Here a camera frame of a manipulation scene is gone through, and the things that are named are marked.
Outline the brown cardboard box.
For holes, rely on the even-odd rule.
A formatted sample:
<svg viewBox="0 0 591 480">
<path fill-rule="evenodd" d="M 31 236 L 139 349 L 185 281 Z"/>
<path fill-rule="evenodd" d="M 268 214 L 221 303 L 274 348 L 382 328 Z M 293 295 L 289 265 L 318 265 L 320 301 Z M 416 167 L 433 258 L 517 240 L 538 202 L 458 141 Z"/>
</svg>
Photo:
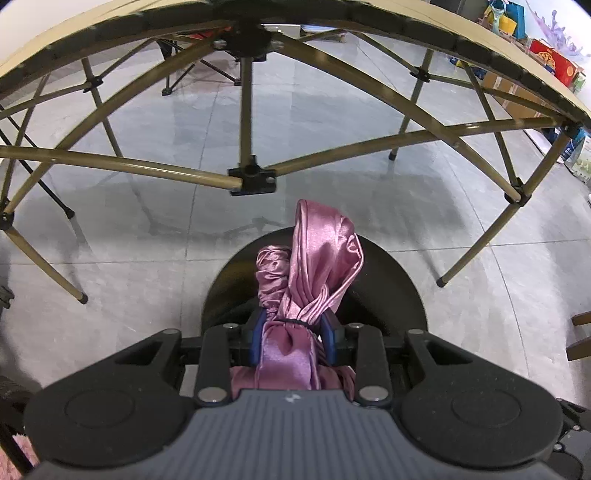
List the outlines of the brown cardboard box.
<svg viewBox="0 0 591 480">
<path fill-rule="evenodd" d="M 487 72 L 484 80 L 482 81 L 483 88 L 491 88 L 495 90 L 502 91 L 504 93 L 508 93 L 513 96 L 517 96 L 520 98 L 525 99 L 527 102 L 531 104 L 539 105 L 543 108 L 551 109 L 551 106 L 546 104 L 543 100 L 539 99 L 537 96 L 533 95 L 529 91 L 525 90 L 524 88 L 512 83 L 511 81 L 504 79 L 503 77 L 498 76 L 495 73 Z M 522 118 L 533 118 L 533 117 L 542 117 L 544 113 L 529 108 L 526 105 L 513 102 L 507 98 L 494 96 L 494 99 L 501 105 L 501 107 L 514 119 L 522 119 Z"/>
</svg>

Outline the pink satin pouch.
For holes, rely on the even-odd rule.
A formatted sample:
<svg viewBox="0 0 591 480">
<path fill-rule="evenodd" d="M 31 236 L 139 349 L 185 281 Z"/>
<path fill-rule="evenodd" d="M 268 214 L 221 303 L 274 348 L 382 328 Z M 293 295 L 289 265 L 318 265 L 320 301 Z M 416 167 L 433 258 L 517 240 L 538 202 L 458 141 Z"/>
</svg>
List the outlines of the pink satin pouch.
<svg viewBox="0 0 591 480">
<path fill-rule="evenodd" d="M 248 389 L 355 392 L 356 373 L 325 361 L 322 313 L 339 309 L 365 263 L 353 222 L 335 208 L 297 202 L 290 247 L 267 245 L 256 256 L 259 306 L 266 308 L 259 365 L 232 367 L 232 396 Z"/>
</svg>

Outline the purple feather decoration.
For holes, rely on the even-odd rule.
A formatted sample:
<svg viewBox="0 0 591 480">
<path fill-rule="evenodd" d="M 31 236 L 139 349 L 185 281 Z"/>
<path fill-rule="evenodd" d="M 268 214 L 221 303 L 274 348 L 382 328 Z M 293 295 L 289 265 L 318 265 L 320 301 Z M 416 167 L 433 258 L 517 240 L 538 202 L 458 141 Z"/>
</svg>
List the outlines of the purple feather decoration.
<svg viewBox="0 0 591 480">
<path fill-rule="evenodd" d="M 540 16 L 536 11 L 533 11 L 534 19 L 549 45 L 565 57 L 576 57 L 582 53 L 582 48 L 577 47 L 571 41 L 571 37 L 565 34 L 565 27 L 559 26 L 556 19 L 557 14 L 558 11 L 553 10 L 551 12 L 551 21 L 547 23 L 544 16 Z"/>
</svg>

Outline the red gift box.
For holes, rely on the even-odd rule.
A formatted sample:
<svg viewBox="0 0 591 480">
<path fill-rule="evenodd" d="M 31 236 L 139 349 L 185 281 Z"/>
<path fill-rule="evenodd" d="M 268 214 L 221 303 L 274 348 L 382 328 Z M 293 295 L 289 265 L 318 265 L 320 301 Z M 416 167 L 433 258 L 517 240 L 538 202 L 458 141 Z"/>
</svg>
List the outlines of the red gift box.
<svg viewBox="0 0 591 480">
<path fill-rule="evenodd" d="M 576 63 L 537 39 L 531 41 L 529 50 L 565 86 L 572 85 L 580 71 Z"/>
</svg>

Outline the pink fluffy rug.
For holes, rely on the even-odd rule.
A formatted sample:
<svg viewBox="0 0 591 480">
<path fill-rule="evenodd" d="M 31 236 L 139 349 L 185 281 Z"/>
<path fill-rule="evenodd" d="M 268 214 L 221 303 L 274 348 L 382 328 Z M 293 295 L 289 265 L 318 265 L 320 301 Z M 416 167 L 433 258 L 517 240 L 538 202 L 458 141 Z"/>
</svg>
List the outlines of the pink fluffy rug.
<svg viewBox="0 0 591 480">
<path fill-rule="evenodd" d="M 31 464 L 36 467 L 39 464 L 39 459 L 32 448 L 30 440 L 20 434 L 14 435 L 13 439 Z M 22 478 L 22 474 L 14 466 L 4 450 L 0 452 L 0 476 L 1 480 L 19 480 Z"/>
</svg>

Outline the tan folding slat table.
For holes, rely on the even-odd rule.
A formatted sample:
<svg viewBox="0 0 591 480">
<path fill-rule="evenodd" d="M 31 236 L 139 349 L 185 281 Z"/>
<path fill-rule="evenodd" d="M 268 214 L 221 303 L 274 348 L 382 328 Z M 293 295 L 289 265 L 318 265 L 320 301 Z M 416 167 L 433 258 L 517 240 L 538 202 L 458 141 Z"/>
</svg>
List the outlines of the tan folding slat table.
<svg viewBox="0 0 591 480">
<path fill-rule="evenodd" d="M 1 13 L 1 58 L 63 20 L 106 1 L 14 1 Z M 238 158 L 239 88 L 197 66 L 170 97 L 160 81 L 109 117 L 123 155 L 224 173 Z M 260 163 L 396 133 L 401 115 L 314 68 L 280 55 L 253 72 L 253 149 Z M 27 135 L 53 147 L 90 113 L 90 93 L 36 107 Z M 294 223 L 298 199 L 331 205 L 409 273 L 434 278 L 502 210 L 499 190 L 441 142 L 377 152 L 294 173 L 270 195 L 228 191 L 122 172 L 55 166 L 43 177 L 75 211 L 68 220 L 36 186 L 15 213 L 25 240 L 97 307 L 130 305 L 140 290 L 172 285 L 204 298 L 222 265 L 257 237 Z M 531 205 L 511 220 L 443 294 L 485 286 L 516 300 L 590 304 L 590 210 L 583 185 L 557 164 Z"/>
</svg>

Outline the black folding chair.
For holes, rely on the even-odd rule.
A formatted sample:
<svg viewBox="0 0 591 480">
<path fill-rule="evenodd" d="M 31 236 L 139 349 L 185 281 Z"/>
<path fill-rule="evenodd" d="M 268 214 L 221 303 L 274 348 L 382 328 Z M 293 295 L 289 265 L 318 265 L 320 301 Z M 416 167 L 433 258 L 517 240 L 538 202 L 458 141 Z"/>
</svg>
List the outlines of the black folding chair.
<svg viewBox="0 0 591 480">
<path fill-rule="evenodd" d="M 193 32 L 182 32 L 177 34 L 166 34 L 163 36 L 156 36 L 154 41 L 160 51 L 162 59 L 164 61 L 174 59 L 177 55 L 183 54 L 183 52 L 192 46 L 200 45 L 209 41 L 211 43 L 211 49 L 202 55 L 201 57 L 194 57 L 190 63 L 185 66 L 179 67 L 179 74 L 176 78 L 172 78 L 172 74 L 169 73 L 164 77 L 163 88 L 161 89 L 162 97 L 171 96 L 179 84 L 192 73 L 198 65 L 204 66 L 206 69 L 211 70 L 213 73 L 228 80 L 233 86 L 242 86 L 242 66 L 238 57 L 230 55 L 233 63 L 238 65 L 238 73 L 232 74 L 228 70 L 224 70 L 221 67 L 214 65 L 207 59 L 208 55 L 214 54 L 214 52 L 221 51 L 228 54 L 225 50 L 225 41 L 228 39 L 228 35 L 231 32 L 231 27 L 221 27 L 209 30 L 197 30 Z"/>
</svg>

